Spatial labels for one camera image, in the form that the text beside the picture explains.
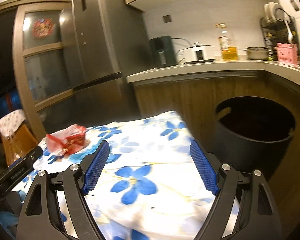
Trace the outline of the red white snack wrapper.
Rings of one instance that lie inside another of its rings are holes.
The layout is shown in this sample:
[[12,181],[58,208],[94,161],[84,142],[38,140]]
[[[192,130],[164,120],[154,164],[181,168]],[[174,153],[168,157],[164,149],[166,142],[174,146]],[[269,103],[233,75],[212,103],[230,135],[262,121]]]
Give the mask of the red white snack wrapper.
[[74,124],[58,132],[46,134],[47,149],[55,156],[77,153],[85,146],[86,132],[84,126]]

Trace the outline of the black round trash bin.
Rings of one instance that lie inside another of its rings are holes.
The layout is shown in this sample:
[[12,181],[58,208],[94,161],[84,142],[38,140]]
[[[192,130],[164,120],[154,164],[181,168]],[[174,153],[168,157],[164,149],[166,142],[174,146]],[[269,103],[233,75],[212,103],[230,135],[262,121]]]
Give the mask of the black round trash bin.
[[214,154],[221,163],[251,173],[260,170],[269,180],[283,159],[296,128],[285,106],[258,96],[237,96],[215,110]]

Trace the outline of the wooden chair with cloth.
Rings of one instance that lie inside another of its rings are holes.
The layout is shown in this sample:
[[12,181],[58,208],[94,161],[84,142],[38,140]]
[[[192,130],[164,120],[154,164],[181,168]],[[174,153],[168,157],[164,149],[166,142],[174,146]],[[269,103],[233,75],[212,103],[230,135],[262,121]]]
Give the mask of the wooden chair with cloth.
[[22,109],[12,111],[0,119],[0,137],[7,166],[26,156],[38,145],[38,140],[28,128]]

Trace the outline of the wooden glass panel door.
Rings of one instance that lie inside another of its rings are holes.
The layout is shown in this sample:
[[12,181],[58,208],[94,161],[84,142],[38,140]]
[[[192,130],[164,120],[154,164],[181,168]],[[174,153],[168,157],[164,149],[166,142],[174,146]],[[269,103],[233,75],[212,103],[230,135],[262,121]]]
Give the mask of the wooden glass panel door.
[[[74,114],[74,91],[66,71],[61,38],[61,13],[67,2],[21,5],[13,29],[13,68],[21,105],[35,137],[43,139],[69,126]],[[46,38],[32,36],[40,18],[55,24]]]

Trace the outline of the blue floral white tablecloth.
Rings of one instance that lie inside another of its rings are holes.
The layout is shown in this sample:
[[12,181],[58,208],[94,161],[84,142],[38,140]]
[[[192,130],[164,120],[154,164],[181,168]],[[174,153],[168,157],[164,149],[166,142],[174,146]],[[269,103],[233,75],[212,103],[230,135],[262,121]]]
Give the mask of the blue floral white tablecloth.
[[40,170],[61,172],[95,152],[110,154],[85,200],[106,239],[194,239],[214,195],[207,191],[190,155],[193,136],[181,116],[169,111],[147,119],[89,127],[88,144],[57,157],[41,141],[43,155],[14,190],[25,198]]

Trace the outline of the wooden lower cabinet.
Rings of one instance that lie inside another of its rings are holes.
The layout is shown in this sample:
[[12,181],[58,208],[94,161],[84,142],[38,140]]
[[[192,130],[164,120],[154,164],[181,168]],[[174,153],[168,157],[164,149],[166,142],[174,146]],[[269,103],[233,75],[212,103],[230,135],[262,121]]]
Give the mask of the wooden lower cabinet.
[[292,142],[269,186],[288,236],[300,223],[300,86],[264,70],[218,72],[140,81],[134,90],[142,117],[174,110],[192,135],[211,151],[215,139],[216,106],[234,96],[261,96],[288,108],[296,119]]

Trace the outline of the red door decoration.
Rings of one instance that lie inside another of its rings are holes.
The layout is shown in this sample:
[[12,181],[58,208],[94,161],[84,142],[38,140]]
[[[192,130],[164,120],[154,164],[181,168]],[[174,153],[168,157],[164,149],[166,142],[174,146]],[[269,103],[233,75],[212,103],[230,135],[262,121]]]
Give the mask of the red door decoration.
[[32,25],[32,36],[35,38],[46,38],[54,30],[55,24],[51,18],[40,18]]

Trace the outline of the dark grey refrigerator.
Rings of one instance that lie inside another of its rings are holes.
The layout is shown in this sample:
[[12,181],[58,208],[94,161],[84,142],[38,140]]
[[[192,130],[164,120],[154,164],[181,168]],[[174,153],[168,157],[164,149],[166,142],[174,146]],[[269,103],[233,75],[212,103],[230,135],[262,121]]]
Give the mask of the dark grey refrigerator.
[[138,119],[127,77],[153,68],[142,12],[125,0],[71,0],[61,17],[75,122],[97,126]]

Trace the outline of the pink utensil basket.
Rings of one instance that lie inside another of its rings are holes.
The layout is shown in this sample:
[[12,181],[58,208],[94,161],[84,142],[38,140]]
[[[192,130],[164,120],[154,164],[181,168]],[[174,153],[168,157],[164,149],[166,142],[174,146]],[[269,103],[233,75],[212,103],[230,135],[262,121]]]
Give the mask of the pink utensil basket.
[[297,65],[298,55],[296,44],[290,43],[277,43],[277,58],[278,62],[281,64],[293,64]]

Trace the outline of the cooking oil bottle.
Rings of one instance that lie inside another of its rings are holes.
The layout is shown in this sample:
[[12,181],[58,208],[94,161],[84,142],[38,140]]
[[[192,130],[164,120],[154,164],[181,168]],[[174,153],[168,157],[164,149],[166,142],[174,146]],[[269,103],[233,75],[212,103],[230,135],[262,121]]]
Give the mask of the cooking oil bottle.
[[224,61],[238,60],[237,47],[235,45],[233,35],[225,23],[216,25],[218,30],[218,40],[221,49],[222,59]]

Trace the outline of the white rice cooker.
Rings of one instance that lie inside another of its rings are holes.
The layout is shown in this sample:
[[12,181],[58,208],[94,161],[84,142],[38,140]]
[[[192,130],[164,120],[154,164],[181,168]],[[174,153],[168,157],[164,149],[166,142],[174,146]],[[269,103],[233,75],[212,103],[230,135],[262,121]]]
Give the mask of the white rice cooker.
[[215,55],[211,45],[195,45],[181,51],[186,64],[214,62]]

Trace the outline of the white ladle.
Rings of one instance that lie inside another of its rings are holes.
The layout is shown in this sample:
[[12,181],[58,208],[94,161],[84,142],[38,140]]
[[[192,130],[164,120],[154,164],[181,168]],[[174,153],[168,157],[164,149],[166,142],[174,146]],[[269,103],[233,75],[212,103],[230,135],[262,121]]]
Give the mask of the white ladle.
[[287,39],[288,39],[288,42],[290,44],[292,44],[293,43],[293,34],[291,32],[291,29],[290,29],[289,24],[288,24],[288,22],[287,22],[286,19],[284,19],[284,22],[285,22],[286,29],[287,29]]

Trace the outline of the black air fryer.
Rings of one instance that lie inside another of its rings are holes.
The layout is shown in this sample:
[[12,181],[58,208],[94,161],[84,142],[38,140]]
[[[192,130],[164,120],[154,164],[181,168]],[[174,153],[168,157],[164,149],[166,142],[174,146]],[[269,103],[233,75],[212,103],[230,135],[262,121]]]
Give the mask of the black air fryer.
[[177,65],[177,59],[170,36],[161,36],[150,39],[151,51],[155,66],[158,68]]

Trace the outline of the white plates in rack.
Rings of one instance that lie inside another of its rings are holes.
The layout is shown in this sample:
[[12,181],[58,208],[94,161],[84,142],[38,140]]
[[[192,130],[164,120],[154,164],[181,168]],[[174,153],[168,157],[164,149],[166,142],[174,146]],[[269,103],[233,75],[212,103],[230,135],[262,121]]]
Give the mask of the white plates in rack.
[[285,19],[285,12],[279,3],[269,2],[263,6],[266,22],[272,23]]

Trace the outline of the dark wall socket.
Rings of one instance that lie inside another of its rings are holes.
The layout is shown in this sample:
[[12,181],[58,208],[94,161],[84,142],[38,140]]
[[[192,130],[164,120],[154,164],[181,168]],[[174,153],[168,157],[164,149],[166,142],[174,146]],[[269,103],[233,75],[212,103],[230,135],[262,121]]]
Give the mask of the dark wall socket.
[[162,17],[162,19],[163,19],[164,23],[170,23],[170,22],[172,22],[171,15],[165,15],[165,16]]

